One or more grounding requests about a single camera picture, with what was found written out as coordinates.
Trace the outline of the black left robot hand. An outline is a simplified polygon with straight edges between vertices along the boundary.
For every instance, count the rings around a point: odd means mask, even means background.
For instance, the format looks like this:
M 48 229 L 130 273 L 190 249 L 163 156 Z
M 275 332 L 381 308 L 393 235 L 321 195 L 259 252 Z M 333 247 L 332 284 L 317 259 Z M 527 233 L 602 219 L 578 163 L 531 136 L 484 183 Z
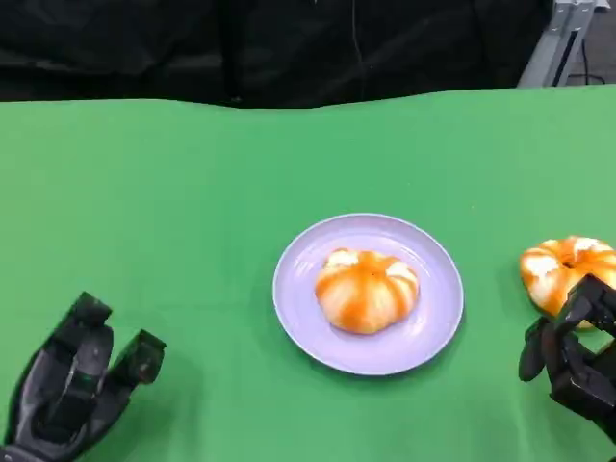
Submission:
M 81 293 L 13 390 L 4 461 L 74 461 L 106 436 L 140 385 L 153 383 L 166 343 L 140 330 L 116 360 L 111 308 Z

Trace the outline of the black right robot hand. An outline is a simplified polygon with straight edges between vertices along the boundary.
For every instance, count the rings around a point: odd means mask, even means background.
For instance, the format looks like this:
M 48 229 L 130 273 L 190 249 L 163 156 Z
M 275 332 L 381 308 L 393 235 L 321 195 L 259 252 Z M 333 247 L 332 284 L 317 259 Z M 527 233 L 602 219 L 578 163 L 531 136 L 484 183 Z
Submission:
M 615 343 L 591 351 L 575 333 L 582 321 L 615 334 L 615 290 L 592 274 L 568 293 L 555 319 L 542 317 L 526 330 L 519 378 L 529 382 L 546 371 L 552 400 L 593 422 L 614 440 Z

